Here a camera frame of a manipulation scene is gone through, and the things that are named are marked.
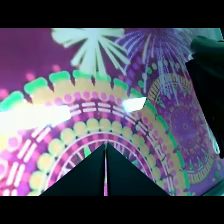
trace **mandala design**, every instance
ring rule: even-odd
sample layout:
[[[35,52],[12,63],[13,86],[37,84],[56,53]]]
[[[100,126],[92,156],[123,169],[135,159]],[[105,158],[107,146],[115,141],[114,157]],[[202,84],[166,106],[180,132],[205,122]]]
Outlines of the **mandala design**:
[[[191,82],[180,76],[182,91],[175,77],[171,77],[176,96],[161,93],[157,88],[159,80],[156,79],[150,88],[149,99],[154,102],[158,114],[163,116],[177,141],[176,149],[182,153],[184,170],[191,184],[190,191],[200,195],[200,183],[210,178],[217,155],[212,151],[205,119],[193,94]]]
[[[189,194],[182,155],[174,151],[174,136],[155,107],[147,101],[141,112],[131,114],[121,107],[124,99],[141,97],[140,92],[109,75],[96,75],[93,81],[79,70],[72,77],[66,71],[53,73],[49,80],[54,90],[43,77],[24,86],[32,102],[16,91],[0,103],[1,111],[64,104],[72,115],[64,123],[1,136],[1,195],[41,194],[104,141],[170,195]]]
[[[96,72],[101,75],[106,74],[100,50],[100,47],[102,47],[114,67],[126,75],[126,72],[116,59],[118,58],[123,64],[129,64],[129,60],[125,56],[126,50],[108,38],[118,38],[123,34],[124,29],[122,28],[53,28],[52,37],[65,48],[80,41],[85,41],[71,61],[71,64],[79,66],[82,72],[92,75],[95,75]]]

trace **white starburst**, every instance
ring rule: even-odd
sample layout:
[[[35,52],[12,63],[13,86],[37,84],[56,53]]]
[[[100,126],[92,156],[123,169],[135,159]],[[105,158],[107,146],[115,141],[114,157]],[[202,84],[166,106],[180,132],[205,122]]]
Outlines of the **white starburst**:
[[[129,64],[125,48],[108,39],[121,38],[124,34],[122,28],[53,28],[52,37],[58,44],[68,48],[80,41],[84,43],[71,60],[73,66],[88,74],[95,75],[97,70],[100,75],[106,74],[100,46],[105,50],[116,69],[126,75],[120,62]]]

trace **black triangular object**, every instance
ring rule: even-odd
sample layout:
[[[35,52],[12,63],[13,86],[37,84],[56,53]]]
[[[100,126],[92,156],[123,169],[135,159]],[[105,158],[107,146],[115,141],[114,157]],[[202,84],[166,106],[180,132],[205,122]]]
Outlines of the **black triangular object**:
[[[110,144],[106,157],[109,196],[169,196]]]
[[[101,145],[41,196],[103,196],[104,148]]]

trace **patterned surface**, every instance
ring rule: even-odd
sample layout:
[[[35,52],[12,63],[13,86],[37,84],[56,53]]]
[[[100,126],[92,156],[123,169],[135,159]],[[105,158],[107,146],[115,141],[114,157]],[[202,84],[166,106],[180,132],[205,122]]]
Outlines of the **patterned surface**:
[[[0,133],[0,195],[39,195],[103,142],[170,195],[223,178],[185,61],[200,29],[0,29],[0,110],[68,105],[61,124]],[[122,101],[147,96],[126,114]]]

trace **firework design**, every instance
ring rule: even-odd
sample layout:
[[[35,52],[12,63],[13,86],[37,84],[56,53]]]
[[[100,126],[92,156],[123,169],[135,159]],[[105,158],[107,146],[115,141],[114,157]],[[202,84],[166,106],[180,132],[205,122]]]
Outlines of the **firework design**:
[[[0,111],[67,105],[71,113],[0,133],[0,195],[40,195],[105,142],[172,196],[220,181],[224,163],[183,66],[195,32],[0,29]],[[143,96],[141,111],[125,113],[123,100]]]

